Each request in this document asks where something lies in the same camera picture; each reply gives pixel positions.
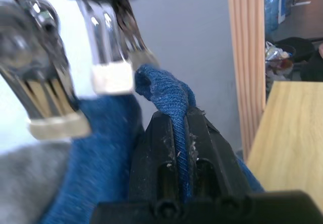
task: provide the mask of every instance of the blue denim cloth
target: blue denim cloth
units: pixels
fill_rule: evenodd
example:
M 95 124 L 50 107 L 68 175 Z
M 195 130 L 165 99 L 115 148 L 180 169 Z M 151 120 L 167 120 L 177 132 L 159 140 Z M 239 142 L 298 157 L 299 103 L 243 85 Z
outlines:
M 142 66 L 136 74 L 137 92 L 152 101 L 173 121 L 184 199 L 189 197 L 184 115 L 195 105 L 194 94 L 167 71 Z M 89 119 L 92 135 L 74 139 L 68 171 L 52 206 L 40 224 L 88 224 L 100 201 L 128 198 L 131 157 L 137 138 L 143 134 L 141 111 L 135 97 L 104 96 L 81 100 L 80 108 Z M 254 191 L 262 191 L 246 165 L 239 165 Z

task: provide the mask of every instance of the wooden table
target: wooden table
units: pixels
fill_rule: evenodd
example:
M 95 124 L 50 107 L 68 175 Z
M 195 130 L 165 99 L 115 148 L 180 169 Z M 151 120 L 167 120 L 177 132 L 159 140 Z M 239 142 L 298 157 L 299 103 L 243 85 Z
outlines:
M 323 211 L 323 83 L 274 83 L 248 166 L 266 190 L 303 190 Z

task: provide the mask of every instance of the wooden post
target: wooden post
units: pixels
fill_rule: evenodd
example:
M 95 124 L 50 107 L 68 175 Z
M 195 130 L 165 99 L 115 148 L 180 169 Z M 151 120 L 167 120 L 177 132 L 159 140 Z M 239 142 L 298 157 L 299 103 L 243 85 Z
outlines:
M 229 10 L 246 160 L 265 107 L 264 0 L 229 0 Z

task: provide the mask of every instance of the gray wall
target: gray wall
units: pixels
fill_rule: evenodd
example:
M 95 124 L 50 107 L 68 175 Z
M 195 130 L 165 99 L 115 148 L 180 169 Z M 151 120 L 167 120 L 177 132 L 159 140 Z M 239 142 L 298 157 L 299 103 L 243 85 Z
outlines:
M 227 0 L 133 0 L 146 45 L 161 67 L 187 83 L 234 149 L 241 148 Z M 147 125 L 155 111 L 139 99 Z

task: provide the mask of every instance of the folded cloth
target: folded cloth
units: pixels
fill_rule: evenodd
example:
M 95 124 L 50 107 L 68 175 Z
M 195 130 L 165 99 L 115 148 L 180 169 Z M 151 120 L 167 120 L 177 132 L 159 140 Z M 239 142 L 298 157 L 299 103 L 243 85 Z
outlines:
M 171 117 L 183 199 L 189 197 L 184 116 L 195 106 L 191 89 L 167 71 L 142 66 L 136 74 L 137 92 Z M 68 171 L 53 204 L 40 224 L 88 224 L 96 204 L 128 198 L 131 156 L 143 134 L 141 111 L 133 95 L 81 100 L 92 135 L 74 139 Z M 242 170 L 254 190 L 261 186 L 242 161 Z

